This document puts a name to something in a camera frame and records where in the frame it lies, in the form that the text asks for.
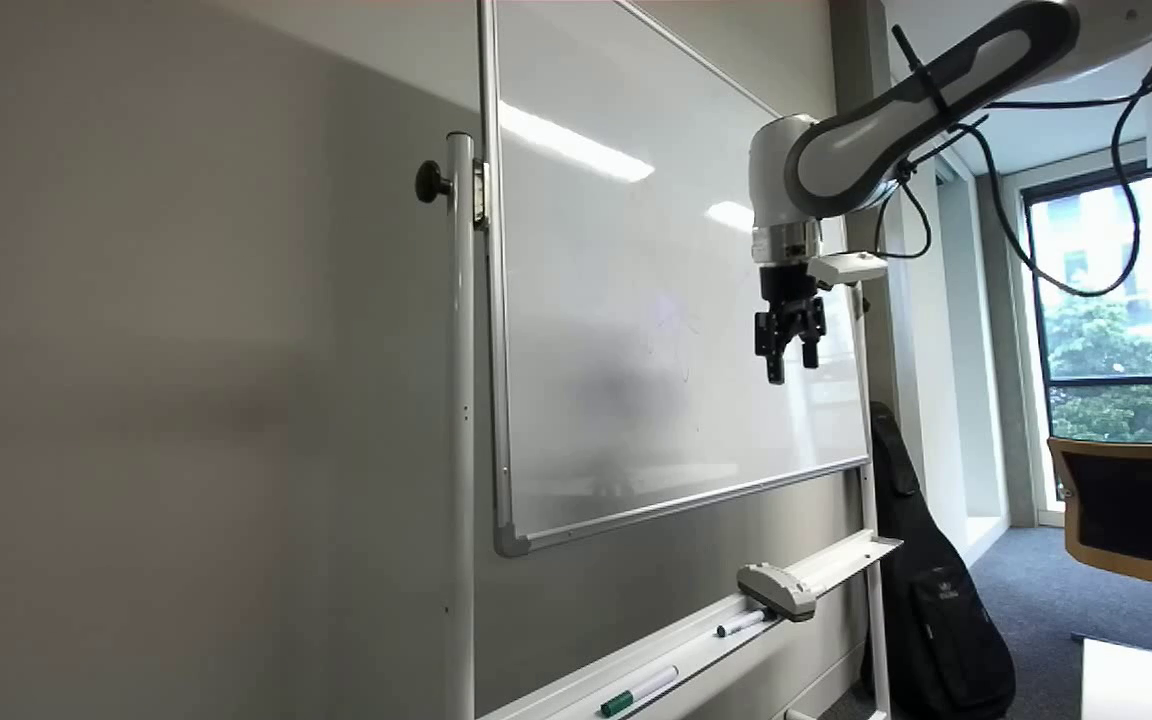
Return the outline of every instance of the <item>window frame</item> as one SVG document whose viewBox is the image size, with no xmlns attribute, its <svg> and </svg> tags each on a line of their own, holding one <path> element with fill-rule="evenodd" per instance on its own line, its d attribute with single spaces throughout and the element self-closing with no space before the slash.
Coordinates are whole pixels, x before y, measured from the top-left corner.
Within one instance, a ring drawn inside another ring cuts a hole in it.
<svg viewBox="0 0 1152 720">
<path fill-rule="evenodd" d="M 1125 174 L 1129 184 L 1138 180 L 1152 180 L 1152 167 L 1148 162 L 1125 162 Z M 1032 184 L 1032 186 L 1022 186 L 1022 212 L 1026 212 L 1026 240 L 1028 240 L 1028 257 L 1037 257 L 1037 227 L 1032 227 L 1032 203 L 1043 203 L 1043 201 L 1060 201 L 1060 196 L 1081 196 L 1081 193 L 1096 193 L 1096 186 L 1115 186 L 1119 174 L 1115 167 L 1096 167 L 1096 170 L 1081 170 L 1081 174 L 1064 174 L 1064 180 L 1054 180 L 1054 184 Z M 1055 411 L 1054 411 L 1054 392 L 1055 386 L 1131 386 L 1131 384 L 1152 384 L 1152 376 L 1081 376 L 1081 381 L 1054 381 L 1054 354 L 1047 354 L 1047 311 L 1043 311 L 1043 278 L 1032 276 L 1032 320 L 1037 320 L 1037 351 L 1040 351 L 1040 381 L 1043 381 L 1043 424 L 1047 424 L 1047 434 L 1055 432 Z"/>
</svg>

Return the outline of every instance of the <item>ceiling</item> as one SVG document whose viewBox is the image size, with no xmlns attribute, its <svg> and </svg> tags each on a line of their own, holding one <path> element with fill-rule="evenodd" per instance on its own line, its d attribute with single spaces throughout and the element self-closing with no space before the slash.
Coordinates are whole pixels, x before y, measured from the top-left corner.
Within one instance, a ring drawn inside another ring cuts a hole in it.
<svg viewBox="0 0 1152 720">
<path fill-rule="evenodd" d="M 911 49 L 932 58 L 958 40 L 965 40 L 973 26 L 990 25 L 995 10 L 1005 10 L 1013 0 L 886 0 L 889 25 L 902 25 L 911 40 Z M 1125 9 L 1152 9 L 1139 0 L 1096 0 L 1105 14 Z M 1081 76 L 1070 76 L 1060 85 L 1015 90 L 1015 99 L 1096 99 L 1096 95 L 1129 95 L 1146 66 L 1152 58 L 1152 43 L 1139 51 L 1129 51 L 1115 65 L 1088 66 Z M 993 113 L 986 130 L 995 144 L 999 167 L 1022 170 L 1037 162 L 1054 162 L 1064 154 L 1105 151 L 1111 140 L 1115 109 L 1096 113 Z M 1138 109 L 1129 125 L 1129 140 L 1139 140 L 1152 130 L 1152 99 Z"/>
</svg>

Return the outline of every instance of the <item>whiteboard eraser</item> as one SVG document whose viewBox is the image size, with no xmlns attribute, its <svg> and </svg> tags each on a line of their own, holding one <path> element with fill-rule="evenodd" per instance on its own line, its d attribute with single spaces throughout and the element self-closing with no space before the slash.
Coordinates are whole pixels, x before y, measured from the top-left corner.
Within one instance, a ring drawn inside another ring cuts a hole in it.
<svg viewBox="0 0 1152 720">
<path fill-rule="evenodd" d="M 738 589 L 797 625 L 817 616 L 817 591 L 784 566 L 748 564 L 738 570 Z"/>
</svg>

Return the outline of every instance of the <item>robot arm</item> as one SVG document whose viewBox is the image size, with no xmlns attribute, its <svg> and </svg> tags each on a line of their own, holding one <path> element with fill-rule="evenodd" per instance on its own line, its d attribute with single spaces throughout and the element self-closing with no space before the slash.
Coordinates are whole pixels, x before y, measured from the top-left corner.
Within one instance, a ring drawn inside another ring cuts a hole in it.
<svg viewBox="0 0 1152 720">
<path fill-rule="evenodd" d="M 770 300 L 770 311 L 755 314 L 755 351 L 770 361 L 770 381 L 784 381 L 780 354 L 797 337 L 803 367 L 817 367 L 825 337 L 822 273 L 814 273 L 822 215 L 873 203 L 902 160 L 986 103 L 1107 65 L 1148 40 L 1152 0 L 1022 0 L 926 66 L 908 51 L 911 76 L 864 109 L 814 127 L 770 125 L 751 144 Z"/>
</svg>

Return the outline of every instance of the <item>black wire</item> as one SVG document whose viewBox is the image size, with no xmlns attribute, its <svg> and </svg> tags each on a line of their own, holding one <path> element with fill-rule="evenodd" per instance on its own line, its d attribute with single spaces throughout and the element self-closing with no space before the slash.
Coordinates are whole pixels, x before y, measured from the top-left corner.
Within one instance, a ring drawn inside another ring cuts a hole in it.
<svg viewBox="0 0 1152 720">
<path fill-rule="evenodd" d="M 978 147 L 981 147 L 981 154 L 986 154 L 993 212 L 995 212 L 995 218 L 999 218 L 999 227 L 1005 227 L 1005 240 L 1013 243 L 1015 258 L 1022 258 L 1032 276 L 1040 276 L 1043 282 L 1054 282 L 1054 287 L 1060 287 L 1060 293 L 1070 293 L 1070 297 L 1088 297 L 1088 300 L 1094 300 L 1094 297 L 1111 297 L 1111 293 L 1125 287 L 1129 276 L 1138 273 L 1138 258 L 1139 258 L 1139 203 L 1138 203 L 1138 193 L 1131 193 L 1131 180 L 1129 180 L 1129 162 L 1125 162 L 1125 127 L 1129 127 L 1129 118 L 1131 118 L 1131 113 L 1138 113 L 1139 99 L 1146 99 L 1146 90 L 1125 103 L 1125 113 L 1119 113 L 1119 118 L 1115 118 L 1115 127 L 1111 127 L 1111 140 L 1107 140 L 1111 170 L 1115 170 L 1115 180 L 1119 180 L 1119 186 L 1125 186 L 1129 215 L 1131 215 L 1131 243 L 1129 243 L 1129 258 L 1125 258 L 1119 276 L 1115 276 L 1111 282 L 1105 282 L 1105 287 L 1064 282 L 1060 276 L 1047 276 L 1047 273 L 1026 251 L 1026 243 L 1022 243 L 1022 234 L 1015 234 L 1015 227 L 1010 225 L 1010 212 L 1005 212 L 1005 184 L 999 184 L 999 167 L 995 167 L 993 144 L 990 144 L 990 137 L 986 137 L 981 127 L 969 127 L 969 125 L 965 125 L 965 130 L 978 140 Z"/>
<path fill-rule="evenodd" d="M 919 162 L 929 162 L 932 154 L 940 154 L 940 151 L 947 151 L 951 144 L 962 144 L 969 130 L 965 130 L 965 125 L 958 125 L 958 130 L 945 140 L 945 144 L 937 144 L 937 147 L 929 147 L 926 154 L 911 154 L 908 162 L 911 167 L 919 167 Z"/>
<path fill-rule="evenodd" d="M 1072 109 L 1111 109 L 1111 103 L 1139 103 L 1139 95 L 1152 95 L 1152 65 L 1138 90 L 1129 95 L 1102 95 L 1102 99 L 995 99 L 990 109 L 1022 109 L 1022 113 L 1072 113 Z"/>
<path fill-rule="evenodd" d="M 895 35 L 895 49 L 902 49 L 904 65 L 911 66 L 911 76 L 926 85 L 929 99 L 937 103 L 937 116 L 945 125 L 951 125 L 951 113 L 947 113 L 947 99 L 940 95 L 940 85 L 929 76 L 919 51 L 911 51 L 911 40 L 904 35 L 902 25 L 894 25 L 894 35 Z"/>
<path fill-rule="evenodd" d="M 919 203 L 919 196 L 908 186 L 908 174 L 895 180 L 904 201 L 919 212 L 919 225 L 926 225 L 926 243 L 917 251 L 889 251 L 882 249 L 882 231 L 886 231 L 886 215 L 889 215 L 889 203 L 894 196 L 882 203 L 882 215 L 873 218 L 873 240 L 868 240 L 868 257 L 882 257 L 882 258 L 926 258 L 932 251 L 932 215 L 929 207 Z"/>
</svg>

